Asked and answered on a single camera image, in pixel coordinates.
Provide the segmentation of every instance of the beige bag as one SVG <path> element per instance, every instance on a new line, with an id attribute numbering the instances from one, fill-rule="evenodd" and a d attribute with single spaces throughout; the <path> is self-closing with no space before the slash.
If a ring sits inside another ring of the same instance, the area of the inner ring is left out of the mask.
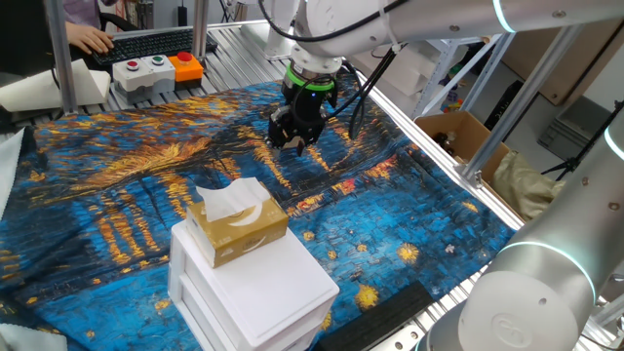
<path id="1" fill-rule="evenodd" d="M 524 220 L 540 215 L 566 185 L 541 175 L 518 151 L 510 151 L 494 172 L 492 188 Z"/>

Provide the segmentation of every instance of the metal grid table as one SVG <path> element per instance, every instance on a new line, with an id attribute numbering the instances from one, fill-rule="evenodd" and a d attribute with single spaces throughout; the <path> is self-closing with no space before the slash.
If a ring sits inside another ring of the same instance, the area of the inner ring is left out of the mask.
<path id="1" fill-rule="evenodd" d="M 110 88 L 107 103 L 79 106 L 84 113 L 97 113 L 101 111 L 115 111 L 126 108 L 145 108 L 156 104 L 174 102 L 184 98 L 202 97 L 208 94 L 223 92 L 230 89 L 242 88 L 252 84 L 279 80 L 284 77 L 286 67 L 289 64 L 286 59 L 269 61 L 262 52 L 250 40 L 242 35 L 241 23 L 213 24 L 208 30 L 218 43 L 214 53 L 207 54 L 208 67 L 202 79 L 202 87 L 197 89 L 176 91 L 173 93 L 160 94 L 156 98 L 145 102 L 127 105 L 114 89 Z M 146 30 L 134 33 L 119 34 L 118 37 L 132 37 L 139 35 L 163 32 L 170 29 Z M 392 101 L 385 97 L 377 88 L 373 89 L 370 97 L 394 120 L 403 132 L 421 149 L 423 149 L 457 184 L 468 190 L 476 198 L 489 206 L 505 223 L 514 229 L 522 226 L 522 222 L 511 213 L 500 201 L 485 189 L 471 186 L 454 169 L 456 162 L 424 132 L 419 130 L 405 113 L 403 113 Z M 55 113 L 45 114 L 18 122 L 19 126 L 30 126 L 48 123 L 53 120 Z M 0 135 L 0 142 L 11 135 Z M 415 316 L 408 324 L 418 326 L 420 332 L 418 338 L 433 326 L 453 306 L 465 300 L 474 287 L 477 279 L 485 271 L 475 273 L 472 277 L 457 286 L 451 293 L 443 297 L 439 302 L 433 303 L 425 311 Z M 614 335 L 603 331 L 593 323 L 589 323 L 585 333 L 594 337 L 597 341 L 609 344 Z M 601 348 L 581 339 L 575 351 L 599 351 Z"/>

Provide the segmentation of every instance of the white plastic drawer unit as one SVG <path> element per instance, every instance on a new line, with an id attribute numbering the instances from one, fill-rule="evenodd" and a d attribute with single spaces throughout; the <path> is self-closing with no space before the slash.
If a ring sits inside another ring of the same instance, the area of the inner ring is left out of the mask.
<path id="1" fill-rule="evenodd" d="M 172 229 L 169 294 L 204 350 L 305 350 L 338 286 L 290 231 L 211 268 L 184 222 Z"/>

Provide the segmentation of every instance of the green button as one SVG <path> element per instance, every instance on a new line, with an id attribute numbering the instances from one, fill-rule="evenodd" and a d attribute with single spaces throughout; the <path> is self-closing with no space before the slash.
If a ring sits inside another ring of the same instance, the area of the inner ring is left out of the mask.
<path id="1" fill-rule="evenodd" d="M 154 63 L 155 65 L 162 65 L 164 63 L 163 57 L 153 57 L 152 63 Z"/>

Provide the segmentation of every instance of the blue painted fabric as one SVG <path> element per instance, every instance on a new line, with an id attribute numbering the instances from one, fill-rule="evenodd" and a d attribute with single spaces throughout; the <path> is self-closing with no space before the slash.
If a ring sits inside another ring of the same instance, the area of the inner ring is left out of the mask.
<path id="1" fill-rule="evenodd" d="M 371 102 L 356 140 L 347 109 L 302 157 L 273 158 L 264 136 L 282 100 L 265 83 L 38 128 L 0 222 L 0 321 L 75 350 L 199 349 L 167 295 L 170 230 L 196 185 L 240 176 L 268 187 L 340 287 L 318 337 L 414 282 L 442 297 L 511 238 Z"/>

